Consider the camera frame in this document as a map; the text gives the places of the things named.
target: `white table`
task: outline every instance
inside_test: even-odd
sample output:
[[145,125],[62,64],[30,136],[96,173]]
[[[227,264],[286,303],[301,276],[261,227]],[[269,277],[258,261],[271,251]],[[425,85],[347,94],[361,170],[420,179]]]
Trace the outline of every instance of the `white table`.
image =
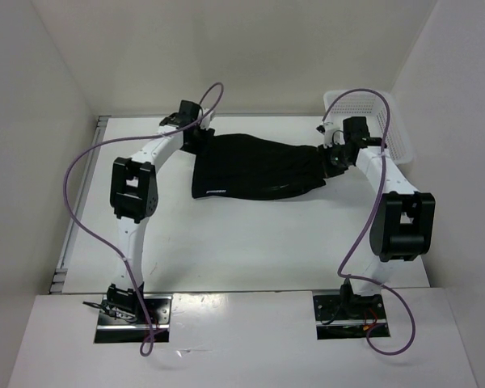
[[[155,133],[161,117],[110,119],[104,140]],[[249,133],[293,145],[317,146],[319,117],[218,117],[216,134]],[[113,160],[144,141],[107,145],[99,152],[82,221],[116,241],[109,204]],[[143,273],[147,292],[337,289],[340,261],[369,215],[374,193],[356,169],[291,200],[193,200],[195,156],[175,153],[158,173],[158,208],[147,227]],[[371,255],[368,236],[348,265],[354,273]],[[113,251],[74,228],[66,250],[63,293],[104,293],[118,260]],[[420,258],[406,263],[390,286],[428,287]]]
[[[138,344],[93,344],[99,295],[36,299],[10,388],[439,387],[476,386],[442,289],[401,289],[417,336],[400,356],[381,356],[364,339],[316,340],[310,292],[176,294],[168,344],[143,358]],[[403,306],[383,293],[391,338],[410,335]]]

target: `cable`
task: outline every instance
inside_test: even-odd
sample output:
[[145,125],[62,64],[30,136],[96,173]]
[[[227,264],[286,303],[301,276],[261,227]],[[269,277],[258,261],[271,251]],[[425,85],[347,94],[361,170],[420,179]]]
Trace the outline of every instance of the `cable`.
[[366,89],[366,88],[359,88],[359,89],[351,89],[350,91],[345,91],[341,95],[335,98],[334,101],[332,101],[332,104],[327,108],[325,111],[325,115],[323,115],[322,122],[325,122],[325,119],[329,116],[329,113],[331,112],[331,109],[336,105],[338,101],[340,101],[345,95],[350,95],[351,93],[356,93],[356,92],[366,92],[366,93],[371,93],[373,95],[376,95],[379,97],[379,99],[385,104],[386,108],[386,124],[385,124],[385,129],[382,134],[382,139],[381,139],[381,159],[382,159],[382,172],[381,172],[381,181],[379,182],[379,189],[377,190],[377,195],[375,198],[375,201],[373,202],[373,207],[372,210],[370,211],[370,215],[368,219],[366,220],[365,226],[363,226],[363,230],[359,233],[359,235],[356,238],[356,241],[352,244],[350,249],[348,250],[348,253],[344,257],[343,261],[339,265],[338,268],[338,276],[342,277],[344,279],[354,279],[354,280],[363,280],[363,281],[368,281],[369,283],[374,283],[375,285],[379,285],[383,289],[386,289],[390,291],[392,294],[394,294],[403,304],[404,308],[406,309],[407,314],[410,317],[410,322],[411,322],[411,336],[410,339],[408,340],[407,344],[404,345],[404,347],[400,348],[397,351],[394,352],[385,352],[384,350],[381,350],[377,348],[374,344],[372,344],[372,341],[370,340],[370,334],[373,330],[377,329],[378,327],[384,326],[385,323],[380,323],[378,325],[375,325],[374,327],[371,327],[370,329],[367,330],[366,332],[366,340],[369,343],[370,347],[375,350],[376,352],[383,354],[385,356],[397,356],[398,354],[401,354],[405,352],[406,350],[409,349],[409,347],[413,344],[413,341],[415,340],[415,333],[416,333],[416,324],[415,324],[415,318],[413,317],[413,313],[410,310],[410,307],[407,305],[406,301],[403,299],[403,297],[400,296],[400,294],[392,289],[391,287],[388,287],[387,285],[382,284],[380,281],[364,277],[364,276],[357,276],[357,275],[352,275],[350,273],[343,273],[343,270],[345,266],[347,265],[348,261],[356,251],[357,247],[363,240],[363,237],[365,236],[367,230],[369,227],[372,225],[373,219],[375,218],[375,215],[377,213],[377,210],[379,209],[379,205],[381,203],[381,197],[382,197],[382,192],[385,187],[385,180],[386,180],[386,156],[385,156],[385,148],[386,148],[386,136],[388,135],[388,129],[390,129],[390,118],[391,118],[391,112],[390,112],[390,105],[388,104],[388,101],[386,101],[385,97],[379,93],[378,91],[374,91],[372,89]]
[[99,311],[102,311],[103,314],[114,319],[121,319],[127,323],[135,323],[137,321],[137,317],[131,316],[127,318],[128,316],[127,314],[122,314],[120,311],[114,310],[105,304],[99,304],[99,303],[87,302],[87,301],[84,301],[82,304],[85,306],[89,306],[91,308],[97,309]]
[[329,319],[327,322],[322,322],[322,325],[323,326],[328,326],[330,325],[331,323],[333,323],[335,320],[336,320],[336,317],[338,316],[338,314],[340,313],[340,310],[341,310],[341,306],[343,305],[343,302],[341,302],[339,305],[338,305],[338,308],[336,309],[336,312],[332,315],[332,318]]
[[365,316],[365,321],[363,322],[363,330],[370,330],[372,327],[377,325],[377,321],[379,320],[379,318],[377,317],[377,314],[375,314],[375,311],[373,311],[371,307],[368,308],[368,310],[370,311],[370,313],[372,313],[373,322],[371,325],[367,324],[368,315],[366,314],[366,310],[365,310],[363,313],[363,315]]
[[332,144],[334,144],[334,135],[336,135],[338,132],[343,133],[343,131],[342,131],[341,129],[337,129],[336,131],[334,131],[334,132],[332,133],[332,139],[331,139]]
[[[140,302],[140,305],[141,305],[141,308],[142,308],[142,312],[144,313],[144,317],[145,317],[145,321],[147,322],[147,325],[149,327],[149,332],[150,334],[144,338],[144,340],[142,341],[141,345],[140,345],[140,354],[144,357],[147,357],[149,354],[151,354],[151,352],[153,351],[153,346],[154,346],[154,335],[155,335],[155,332],[154,332],[154,329],[153,329],[153,324],[151,322],[151,318],[150,318],[150,315],[149,315],[149,311],[147,310],[147,307],[146,307],[146,304],[144,303],[144,297],[141,295],[140,293],[140,290],[138,289],[137,287],[137,282],[135,281],[135,276],[133,275],[133,271],[131,270],[131,267],[129,266],[129,262],[128,260],[126,259],[124,253],[115,246],[115,244],[113,244],[112,242],[109,242],[107,239],[99,236],[96,232],[94,232],[93,230],[90,230],[89,228],[87,228],[86,226],[84,226],[78,219],[78,217],[75,215],[74,211],[72,210],[72,206],[70,205],[70,201],[69,201],[69,198],[68,198],[68,180],[69,180],[69,177],[70,177],[70,173],[72,172],[72,170],[74,169],[75,165],[77,164],[77,162],[79,162],[79,160],[81,160],[81,158],[83,158],[85,155],[87,155],[88,153],[90,153],[92,150],[95,150],[96,148],[99,148],[99,147],[102,147],[102,146],[105,146],[107,144],[112,144],[112,143],[119,143],[121,141],[131,141],[131,140],[154,140],[154,139],[159,139],[159,138],[162,138],[162,137],[169,137],[169,136],[174,136],[176,135],[177,133],[180,133],[180,132],[183,132],[184,130],[186,129],[190,129],[198,124],[201,123],[201,121],[206,117],[208,116],[216,107],[217,105],[219,104],[219,102],[221,101],[221,98],[223,96],[223,93],[225,92],[225,87],[224,85],[221,83],[221,82],[216,82],[214,83],[204,94],[203,94],[203,97],[201,97],[201,100],[200,100],[200,104],[205,100],[206,96],[210,93],[210,91],[216,87],[216,86],[219,86],[220,87],[220,91],[219,91],[219,96],[217,97],[216,101],[214,102],[213,106],[204,114],[204,115],[201,115],[197,120],[193,121],[191,124],[188,124],[188,125],[185,125],[184,127],[182,128],[179,128],[179,129],[176,129],[174,131],[170,131],[170,132],[167,132],[165,133],[165,136],[163,136],[161,133],[159,134],[155,134],[155,135],[148,135],[148,136],[133,136],[133,137],[118,137],[117,139],[111,139],[111,140],[106,140],[106,141],[101,141],[100,143],[97,143],[93,146],[91,146],[90,148],[84,150],[83,152],[81,152],[69,165],[68,169],[66,170],[66,173],[65,173],[65,178],[63,179],[63,200],[65,202],[65,207],[66,209],[68,210],[68,212],[70,213],[70,218],[72,218],[72,220],[82,229],[84,230],[85,232],[87,232],[91,237],[93,238],[96,238],[97,240],[99,240],[100,242],[102,242],[103,244],[105,244],[106,246],[110,247],[111,249],[113,249],[115,251],[115,253],[118,254],[118,256],[122,259],[122,261],[124,262],[124,265],[126,266],[126,270],[129,274],[129,278],[131,279],[131,282],[133,283],[133,288],[135,290],[135,293],[137,294],[137,298],[138,298],[138,301]],[[149,349],[147,352],[144,351],[144,347],[146,344],[149,343]]]

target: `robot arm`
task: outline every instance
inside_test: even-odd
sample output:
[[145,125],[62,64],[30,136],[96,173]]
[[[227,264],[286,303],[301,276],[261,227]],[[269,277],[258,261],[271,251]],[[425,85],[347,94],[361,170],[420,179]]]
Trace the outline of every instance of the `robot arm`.
[[[365,174],[374,191],[382,175],[381,138],[371,137],[365,117],[344,120],[344,144],[333,144],[334,127],[327,128],[326,144],[320,146],[327,176],[343,174],[350,166]],[[421,193],[407,181],[385,149],[386,181],[381,203],[370,227],[369,241],[373,255],[360,275],[381,283],[405,262],[429,250],[432,236],[435,198]],[[351,280],[354,294],[368,297],[380,293],[380,286]]]
[[[209,123],[213,112],[196,127],[174,136],[165,133],[175,131],[197,120],[202,112],[200,105],[182,101],[179,112],[166,117],[158,129],[164,135],[149,141],[130,158],[117,158],[113,163],[110,204],[114,208],[118,224],[118,247],[126,256],[133,271],[136,286],[143,294],[144,280],[141,270],[144,236],[150,217],[158,205],[156,175],[166,160],[177,150],[197,154],[213,135]],[[107,302],[126,313],[141,313],[133,284],[123,262],[117,264],[115,277],[108,288]]]

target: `white wall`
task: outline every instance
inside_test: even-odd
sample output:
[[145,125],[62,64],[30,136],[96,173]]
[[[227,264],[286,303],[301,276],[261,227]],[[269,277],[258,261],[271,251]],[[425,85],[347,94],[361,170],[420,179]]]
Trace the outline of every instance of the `white wall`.
[[435,0],[33,0],[97,114],[320,113],[330,89],[389,90]]
[[[95,119],[32,4],[0,1],[0,387],[34,295],[47,293],[68,216],[65,166]],[[79,173],[72,181],[75,194]]]
[[485,0],[440,0],[394,85],[418,154],[409,178],[436,197],[425,258],[485,386]]

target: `plastic basket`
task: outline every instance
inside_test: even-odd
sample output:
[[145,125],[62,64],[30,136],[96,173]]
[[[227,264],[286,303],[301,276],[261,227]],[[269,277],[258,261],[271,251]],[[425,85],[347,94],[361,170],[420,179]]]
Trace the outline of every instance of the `plastic basket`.
[[[329,108],[329,105],[343,92],[345,91],[328,91],[325,93],[323,96],[325,108]],[[390,150],[390,156],[395,164],[409,163],[415,155],[399,114],[397,103],[390,93],[385,91],[380,91],[380,93],[385,96],[390,105],[390,129],[388,129],[386,136],[386,145]],[[343,129],[343,120],[351,116],[366,116],[370,135],[382,137],[386,125],[386,108],[379,97],[365,91],[346,95],[331,109],[326,121]]]

